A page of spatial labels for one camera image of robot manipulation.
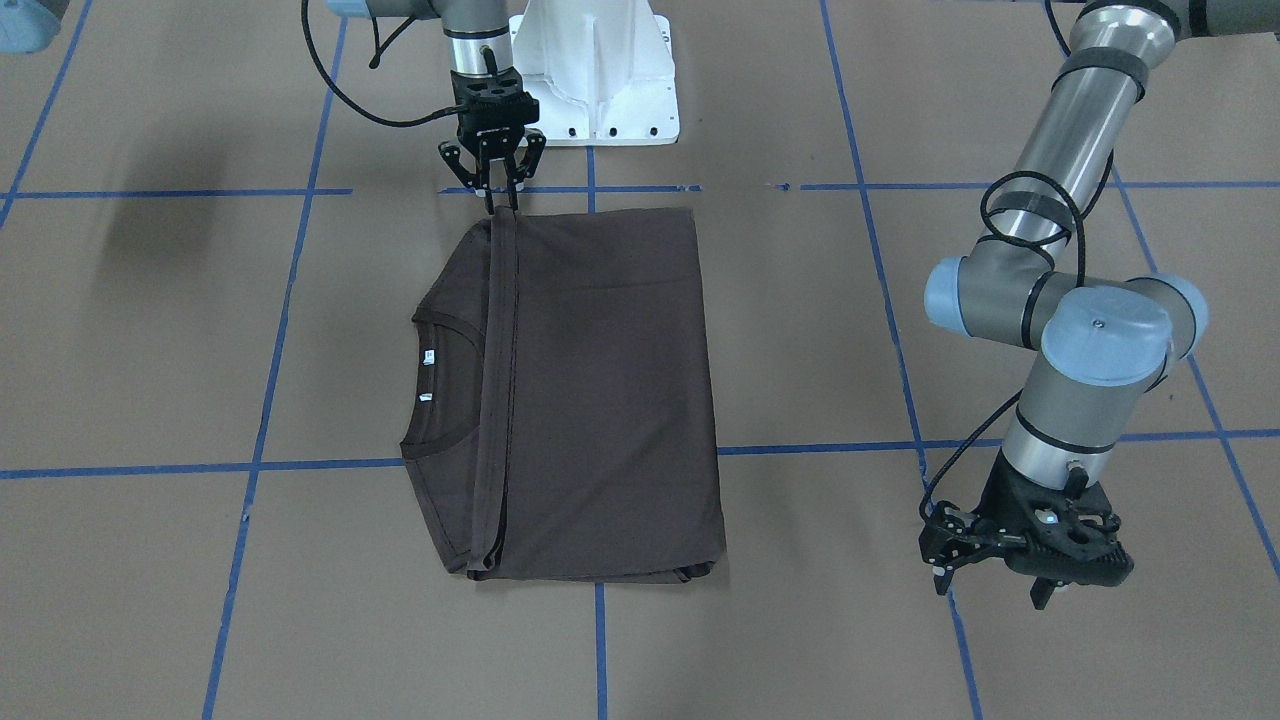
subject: blue end cap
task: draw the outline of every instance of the blue end cap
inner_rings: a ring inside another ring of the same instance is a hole
[[[36,0],[0,0],[0,53],[37,53],[61,28],[58,15]]]
[[[1142,275],[1144,278],[1151,278],[1153,281],[1160,281],[1169,287],[1178,291],[1178,295],[1183,296],[1187,305],[1192,309],[1192,315],[1196,316],[1196,338],[1192,340],[1192,348],[1187,351],[1189,355],[1196,346],[1199,345],[1202,337],[1204,337],[1204,331],[1208,329],[1208,301],[1201,295],[1198,287],[1192,284],[1187,278],[1172,275],[1169,273],[1152,273],[1149,275]]]
[[[369,13],[369,3],[365,0],[324,0],[324,4],[329,5],[329,12],[343,18],[369,19],[372,17]]]
[[[924,283],[924,314],[940,328],[973,337],[960,314],[961,260],[964,258],[946,258],[929,273],[929,282]]]
[[[1174,323],[1155,300],[1119,287],[1078,287],[1044,325],[1041,351],[1078,383],[1119,387],[1158,370],[1172,337]]]

